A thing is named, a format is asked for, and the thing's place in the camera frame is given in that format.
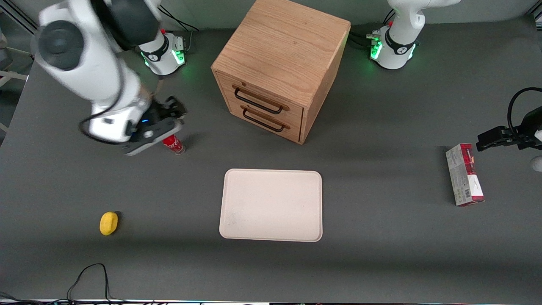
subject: black metal handle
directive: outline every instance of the black metal handle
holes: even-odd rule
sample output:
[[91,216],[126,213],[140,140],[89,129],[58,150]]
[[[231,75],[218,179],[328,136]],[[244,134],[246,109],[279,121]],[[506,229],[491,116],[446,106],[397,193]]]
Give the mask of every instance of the black metal handle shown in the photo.
[[256,123],[256,124],[260,124],[262,126],[264,126],[265,128],[268,128],[268,129],[271,129],[273,130],[274,132],[281,132],[282,130],[284,130],[284,125],[281,127],[281,128],[275,128],[275,127],[272,127],[272,126],[269,126],[267,125],[266,123],[264,122],[260,122],[259,120],[255,119],[255,118],[251,118],[249,116],[247,116],[247,111],[248,109],[247,108],[244,108],[243,109],[243,116],[248,119],[248,120],[251,120],[252,122]]
[[278,110],[273,110],[273,109],[267,108],[265,106],[262,106],[262,105],[260,105],[258,103],[255,103],[255,102],[253,102],[253,101],[251,101],[249,99],[246,99],[246,98],[240,96],[238,93],[239,93],[239,88],[235,88],[234,95],[235,95],[236,98],[238,98],[238,99],[242,100],[243,102],[248,103],[248,104],[250,104],[252,106],[255,106],[255,107],[258,107],[258,108],[260,108],[262,110],[265,110],[265,111],[267,111],[269,113],[272,113],[274,115],[278,115],[282,111],[282,106],[280,106]]

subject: red can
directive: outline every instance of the red can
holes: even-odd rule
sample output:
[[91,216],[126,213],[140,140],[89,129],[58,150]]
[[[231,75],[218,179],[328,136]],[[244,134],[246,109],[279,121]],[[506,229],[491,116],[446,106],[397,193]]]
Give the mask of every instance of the red can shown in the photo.
[[162,143],[171,149],[171,151],[173,151],[176,155],[181,155],[186,150],[186,147],[175,135],[171,135],[163,139]]

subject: wooden drawer cabinet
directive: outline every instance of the wooden drawer cabinet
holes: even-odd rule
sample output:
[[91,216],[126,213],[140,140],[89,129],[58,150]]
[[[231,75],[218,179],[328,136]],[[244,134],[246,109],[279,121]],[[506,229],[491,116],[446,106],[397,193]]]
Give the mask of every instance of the wooden drawer cabinet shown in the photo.
[[350,22],[257,0],[211,69],[229,111],[303,144],[335,80]]

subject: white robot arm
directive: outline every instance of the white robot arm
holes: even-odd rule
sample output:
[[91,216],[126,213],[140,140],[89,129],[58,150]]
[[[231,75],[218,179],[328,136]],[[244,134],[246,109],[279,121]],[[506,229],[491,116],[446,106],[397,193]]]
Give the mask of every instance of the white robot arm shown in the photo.
[[386,69],[399,69],[412,58],[415,41],[425,25],[426,8],[441,8],[461,0],[388,0],[395,10],[393,25],[373,31],[368,38],[375,39],[371,59]]
[[[80,130],[134,155],[180,129],[178,101],[161,106],[115,49],[141,45],[159,75],[184,63],[184,43],[159,31],[157,0],[67,0],[40,13],[36,61],[56,80],[92,103]],[[83,123],[89,122],[88,132]]]

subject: cardboard box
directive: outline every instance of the cardboard box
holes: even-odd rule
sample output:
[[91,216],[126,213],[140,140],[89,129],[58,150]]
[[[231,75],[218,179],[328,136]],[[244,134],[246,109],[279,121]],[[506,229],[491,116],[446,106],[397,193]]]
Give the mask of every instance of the cardboard box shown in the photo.
[[446,152],[455,205],[464,207],[485,201],[478,176],[474,171],[472,144],[459,144]]

